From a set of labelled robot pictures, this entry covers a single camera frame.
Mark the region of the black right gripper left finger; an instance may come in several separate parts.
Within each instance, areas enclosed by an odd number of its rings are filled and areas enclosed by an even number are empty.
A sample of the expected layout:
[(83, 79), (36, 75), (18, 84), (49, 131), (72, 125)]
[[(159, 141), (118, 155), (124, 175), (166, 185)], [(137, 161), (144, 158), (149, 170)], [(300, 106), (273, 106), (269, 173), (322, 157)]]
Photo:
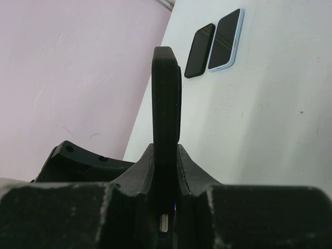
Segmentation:
[(1, 188), (1, 248), (155, 248), (153, 146), (112, 182)]

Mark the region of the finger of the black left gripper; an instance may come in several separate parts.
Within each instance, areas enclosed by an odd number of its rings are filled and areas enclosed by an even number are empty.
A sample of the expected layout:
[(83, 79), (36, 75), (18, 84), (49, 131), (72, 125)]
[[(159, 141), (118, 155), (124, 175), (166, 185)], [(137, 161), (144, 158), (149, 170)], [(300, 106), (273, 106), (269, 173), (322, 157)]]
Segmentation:
[(103, 157), (64, 141), (51, 151), (33, 182), (111, 182), (133, 165), (133, 162)]

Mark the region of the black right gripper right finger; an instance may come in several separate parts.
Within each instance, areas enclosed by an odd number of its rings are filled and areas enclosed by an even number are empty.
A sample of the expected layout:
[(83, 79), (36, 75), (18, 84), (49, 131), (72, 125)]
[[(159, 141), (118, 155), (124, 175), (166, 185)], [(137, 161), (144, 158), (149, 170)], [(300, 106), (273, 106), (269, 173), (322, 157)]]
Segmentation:
[(331, 248), (331, 199), (311, 186), (224, 185), (177, 149), (178, 248)]

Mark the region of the black phone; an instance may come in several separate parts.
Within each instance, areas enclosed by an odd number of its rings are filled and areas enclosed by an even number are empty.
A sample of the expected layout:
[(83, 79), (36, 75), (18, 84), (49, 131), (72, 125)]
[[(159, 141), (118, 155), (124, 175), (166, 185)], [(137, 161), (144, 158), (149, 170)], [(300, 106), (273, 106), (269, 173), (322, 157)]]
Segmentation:
[(170, 239), (177, 196), (177, 145), (182, 103), (181, 68), (171, 47), (154, 49), (151, 97), (158, 236)]
[(184, 72), (186, 78), (201, 76), (205, 72), (214, 33), (213, 23), (195, 32)]

